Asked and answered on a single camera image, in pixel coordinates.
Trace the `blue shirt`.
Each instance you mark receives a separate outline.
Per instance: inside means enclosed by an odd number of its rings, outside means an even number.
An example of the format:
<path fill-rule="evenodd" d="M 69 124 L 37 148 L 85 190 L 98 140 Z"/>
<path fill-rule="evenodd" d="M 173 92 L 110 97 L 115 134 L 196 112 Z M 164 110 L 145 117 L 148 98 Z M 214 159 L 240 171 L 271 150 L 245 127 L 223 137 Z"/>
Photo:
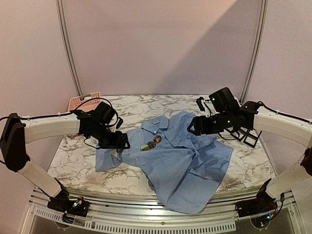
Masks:
<path fill-rule="evenodd" d="M 171 118 L 144 121 L 139 129 L 128 131 L 129 149 L 97 150 L 96 171 L 122 163 L 139 167 L 164 206 L 180 213 L 199 213 L 226 175 L 233 149 L 217 141 L 215 135 L 189 133 L 187 127 L 193 118 L 193 114 L 182 111 Z M 155 136 L 161 136 L 161 142 L 141 151 L 140 146 Z"/>

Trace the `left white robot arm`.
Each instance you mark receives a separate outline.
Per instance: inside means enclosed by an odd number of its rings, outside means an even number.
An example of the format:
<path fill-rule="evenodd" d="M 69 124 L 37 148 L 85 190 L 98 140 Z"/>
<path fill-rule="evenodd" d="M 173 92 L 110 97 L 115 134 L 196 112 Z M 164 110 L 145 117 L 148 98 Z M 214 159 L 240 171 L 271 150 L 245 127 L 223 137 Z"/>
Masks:
<path fill-rule="evenodd" d="M 83 135 L 96 139 L 99 149 L 129 149 L 127 134 L 111 130 L 123 123 L 119 117 L 111 123 L 114 117 L 118 117 L 116 110 L 105 102 L 100 102 L 88 112 L 74 109 L 36 117 L 20 117 L 12 113 L 4 118 L 6 123 L 0 137 L 3 163 L 7 169 L 19 173 L 48 197 L 54 198 L 53 203 L 67 212 L 73 206 L 71 198 L 66 196 L 67 190 L 31 159 L 26 152 L 26 144 L 60 135 Z"/>

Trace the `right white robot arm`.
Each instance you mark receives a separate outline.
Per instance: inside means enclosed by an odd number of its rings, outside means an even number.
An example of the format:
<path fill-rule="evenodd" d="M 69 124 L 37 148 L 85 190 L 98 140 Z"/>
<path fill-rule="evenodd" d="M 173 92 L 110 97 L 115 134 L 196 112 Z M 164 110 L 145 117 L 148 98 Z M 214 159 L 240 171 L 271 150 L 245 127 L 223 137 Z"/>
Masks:
<path fill-rule="evenodd" d="M 214 114 L 194 117 L 188 131 L 196 136 L 211 135 L 231 128 L 237 132 L 265 132 L 282 137 L 305 148 L 300 158 L 264 185 L 263 192 L 252 202 L 255 212 L 261 213 L 283 192 L 312 176 L 312 121 L 274 110 L 263 102 L 248 101 L 240 104 L 228 87 L 209 95 Z"/>

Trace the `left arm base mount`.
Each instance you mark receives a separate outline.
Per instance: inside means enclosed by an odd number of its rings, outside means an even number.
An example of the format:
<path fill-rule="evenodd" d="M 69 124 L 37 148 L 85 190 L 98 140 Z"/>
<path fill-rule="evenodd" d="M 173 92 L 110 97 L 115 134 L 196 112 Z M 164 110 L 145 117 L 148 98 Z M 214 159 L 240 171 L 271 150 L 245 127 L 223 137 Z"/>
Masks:
<path fill-rule="evenodd" d="M 66 190 L 62 190 L 55 197 L 49 199 L 47 207 L 70 215 L 86 217 L 90 203 L 81 196 L 76 200 L 70 200 L 69 193 Z"/>

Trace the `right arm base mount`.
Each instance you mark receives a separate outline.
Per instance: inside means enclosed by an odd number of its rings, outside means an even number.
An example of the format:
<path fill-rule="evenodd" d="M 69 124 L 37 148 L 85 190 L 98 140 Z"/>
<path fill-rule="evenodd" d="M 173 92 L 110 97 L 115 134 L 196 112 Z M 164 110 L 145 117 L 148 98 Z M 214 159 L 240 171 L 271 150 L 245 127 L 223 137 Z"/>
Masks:
<path fill-rule="evenodd" d="M 266 191 L 259 191 L 256 198 L 239 201 L 235 204 L 235 210 L 238 212 L 239 217 L 252 216 L 256 214 L 266 214 L 273 211 L 267 219 L 271 220 L 279 214 L 285 201 L 285 194 L 280 194 L 280 208 L 275 198 L 270 197 Z"/>

